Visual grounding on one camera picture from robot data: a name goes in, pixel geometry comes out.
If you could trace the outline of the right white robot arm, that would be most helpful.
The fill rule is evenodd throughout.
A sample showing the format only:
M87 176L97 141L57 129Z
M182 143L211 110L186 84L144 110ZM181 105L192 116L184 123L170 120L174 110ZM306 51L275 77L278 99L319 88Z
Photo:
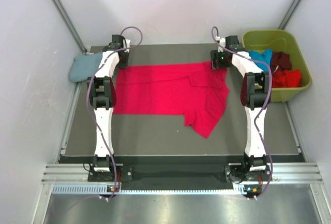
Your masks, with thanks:
M258 66L267 64L252 59L237 36L221 38L212 34L212 39L218 46L210 52L212 69L235 67L243 78L240 102L247 118L247 142L241 165L230 166L227 177L237 184L258 181L264 173L270 173L269 152L264 144L265 115L271 99L270 73Z

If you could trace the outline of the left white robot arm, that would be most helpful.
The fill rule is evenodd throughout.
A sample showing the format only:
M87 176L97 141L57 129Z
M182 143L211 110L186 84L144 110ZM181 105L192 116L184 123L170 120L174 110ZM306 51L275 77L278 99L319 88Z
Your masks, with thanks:
M117 182L117 168L111 138L111 120L116 105L112 77L118 64L128 58L130 42L122 35L113 35L104 47L96 72L87 79L86 100L93 109L96 125L96 148L90 171L92 182Z

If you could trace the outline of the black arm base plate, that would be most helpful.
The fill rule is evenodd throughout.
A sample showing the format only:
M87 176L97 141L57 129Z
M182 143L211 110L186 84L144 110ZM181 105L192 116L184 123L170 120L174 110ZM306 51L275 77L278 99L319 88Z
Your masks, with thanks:
M116 182L122 190L223 190L233 183L257 185L267 181L267 173L244 174L240 165L163 164L124 165L114 172L90 172L90 182Z

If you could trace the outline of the crimson red t-shirt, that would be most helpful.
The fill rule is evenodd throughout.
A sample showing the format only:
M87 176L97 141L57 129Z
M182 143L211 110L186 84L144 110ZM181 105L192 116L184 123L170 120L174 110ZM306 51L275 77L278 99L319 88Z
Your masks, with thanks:
M182 115L208 138L227 107L226 76L210 62L127 67L116 79L114 114Z

